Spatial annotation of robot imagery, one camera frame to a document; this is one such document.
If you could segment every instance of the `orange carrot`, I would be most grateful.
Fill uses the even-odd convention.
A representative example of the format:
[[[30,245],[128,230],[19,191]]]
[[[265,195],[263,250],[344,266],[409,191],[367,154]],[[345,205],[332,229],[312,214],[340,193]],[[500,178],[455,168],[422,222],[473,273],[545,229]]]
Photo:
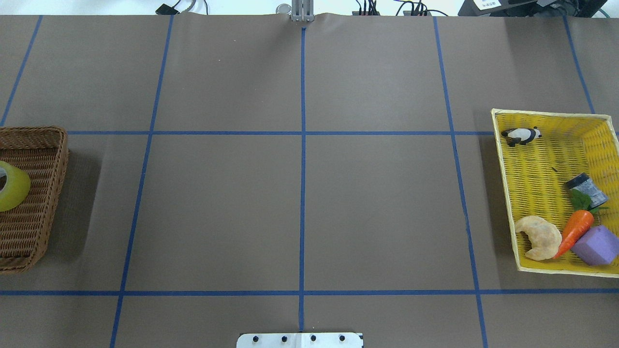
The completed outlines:
[[[582,237],[593,225],[593,214],[589,211],[578,210],[569,217],[568,223],[565,225],[561,236],[563,240],[559,245],[559,252],[553,256],[553,259],[563,255],[566,251],[572,249],[572,246]]]
[[[576,190],[571,190],[571,202],[575,209],[572,216],[569,217],[568,223],[561,232],[562,241],[559,245],[559,251],[553,256],[553,259],[559,258],[566,251],[572,249],[572,246],[582,237],[593,225],[593,214],[599,209],[608,209],[606,207],[596,207],[590,209],[591,197]]]

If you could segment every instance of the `purple cube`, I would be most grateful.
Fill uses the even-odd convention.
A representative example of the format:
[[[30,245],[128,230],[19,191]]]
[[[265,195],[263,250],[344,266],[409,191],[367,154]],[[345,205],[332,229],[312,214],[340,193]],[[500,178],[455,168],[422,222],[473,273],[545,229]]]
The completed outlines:
[[[572,247],[590,266],[610,264],[619,254],[619,238],[604,226],[592,227]]]

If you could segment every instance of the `yellow tape roll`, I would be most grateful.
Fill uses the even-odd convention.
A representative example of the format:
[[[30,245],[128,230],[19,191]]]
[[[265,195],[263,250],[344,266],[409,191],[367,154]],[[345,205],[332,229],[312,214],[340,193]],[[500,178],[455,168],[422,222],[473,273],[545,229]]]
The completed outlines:
[[[24,201],[30,191],[30,177],[25,171],[0,161],[0,178],[6,177],[0,189],[0,212],[11,210]]]

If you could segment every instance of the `panda figurine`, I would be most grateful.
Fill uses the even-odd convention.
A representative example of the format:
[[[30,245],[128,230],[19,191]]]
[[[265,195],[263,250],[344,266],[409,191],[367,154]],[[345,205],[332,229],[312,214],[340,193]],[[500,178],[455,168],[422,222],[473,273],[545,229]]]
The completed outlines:
[[[516,144],[526,145],[532,142],[534,139],[542,137],[537,127],[533,128],[512,128],[506,131],[502,131],[501,135],[507,138],[507,145],[510,147],[516,146]]]

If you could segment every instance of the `white background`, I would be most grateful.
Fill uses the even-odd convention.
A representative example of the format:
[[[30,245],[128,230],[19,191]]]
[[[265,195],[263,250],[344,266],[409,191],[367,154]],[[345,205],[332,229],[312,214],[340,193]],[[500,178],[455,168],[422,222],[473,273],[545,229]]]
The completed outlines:
[[[51,14],[51,15],[129,15],[155,14],[162,4],[174,5],[177,0],[0,0],[0,14]],[[211,14],[273,14],[279,4],[290,0],[207,0]],[[441,10],[448,15],[457,15],[463,0],[423,0],[430,9]],[[187,8],[191,0],[181,0],[176,7]],[[399,2],[378,0],[381,15],[395,15]],[[350,15],[359,8],[355,0],[315,0],[314,13],[330,12]],[[619,0],[609,0],[603,9],[611,17],[619,17]],[[206,13],[204,2],[196,1],[191,12]]]

